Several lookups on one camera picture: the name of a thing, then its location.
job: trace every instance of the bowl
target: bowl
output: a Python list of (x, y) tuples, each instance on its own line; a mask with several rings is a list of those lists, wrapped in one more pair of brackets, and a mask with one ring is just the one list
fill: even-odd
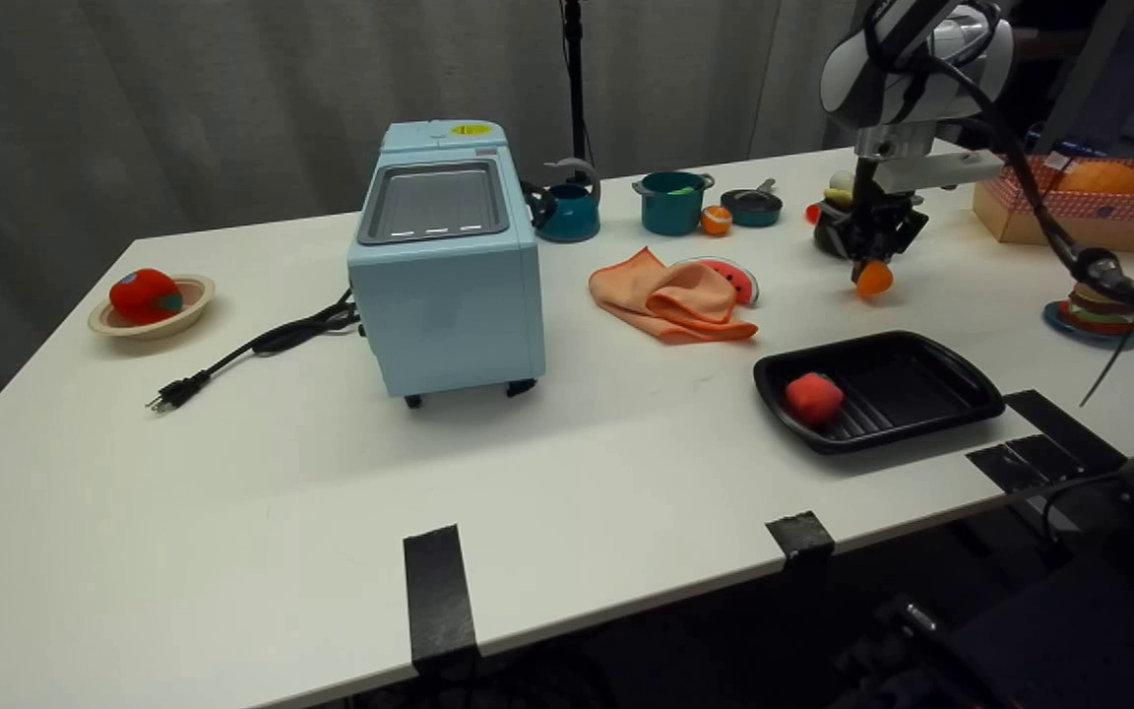
[(730, 187), (720, 199), (742, 230), (769, 230), (781, 216), (781, 195), (771, 191), (771, 180), (755, 187)]
[(200, 274), (175, 274), (176, 291), (180, 291), (180, 310), (156, 324), (130, 324), (124, 319), (105, 300), (90, 310), (90, 331), (105, 333), (105, 337), (167, 337), (176, 333), (185, 325), (195, 325), (209, 300), (213, 300), (213, 279)]

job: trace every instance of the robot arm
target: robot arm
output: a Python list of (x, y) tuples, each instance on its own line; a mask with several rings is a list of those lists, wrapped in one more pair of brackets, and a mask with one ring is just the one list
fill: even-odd
[(1012, 61), (1012, 29), (975, 0), (877, 0), (822, 68), (822, 110), (856, 128), (860, 168), (852, 206), (838, 206), (838, 216), (828, 207), (821, 243), (860, 269), (885, 264), (920, 232), (914, 187), (1000, 172), (993, 155), (928, 156), (940, 121), (981, 110), (958, 79), (935, 69), (935, 59), (996, 98)]
[(972, 94), (935, 75), (927, 59), (960, 68), (996, 98), (1012, 61), (1012, 29), (993, 4), (874, 4), (822, 68), (822, 110), (868, 135), (975, 113)]

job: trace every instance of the red tomato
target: red tomato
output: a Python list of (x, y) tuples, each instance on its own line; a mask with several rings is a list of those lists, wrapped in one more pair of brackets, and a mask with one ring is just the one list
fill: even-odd
[(156, 324), (180, 310), (180, 286), (156, 269), (138, 269), (109, 286), (109, 307), (130, 324)]
[(810, 429), (831, 424), (844, 411), (844, 388), (821, 370), (790, 378), (785, 395), (790, 412)]

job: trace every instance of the teal cup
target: teal cup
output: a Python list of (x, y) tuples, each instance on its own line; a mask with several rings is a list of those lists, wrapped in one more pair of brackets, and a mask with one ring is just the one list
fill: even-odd
[(641, 230), (657, 237), (697, 232), (700, 195), (714, 187), (709, 172), (645, 172), (636, 180), (641, 191)]

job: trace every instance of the black tray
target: black tray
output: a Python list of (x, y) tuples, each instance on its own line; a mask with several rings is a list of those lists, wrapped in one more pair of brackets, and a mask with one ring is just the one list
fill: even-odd
[[(838, 381), (844, 411), (831, 424), (805, 424), (785, 388), (790, 378), (821, 370)], [(828, 341), (755, 362), (755, 388), (769, 412), (817, 450), (868, 450), (1004, 411), (1000, 388), (948, 345), (914, 331)]]

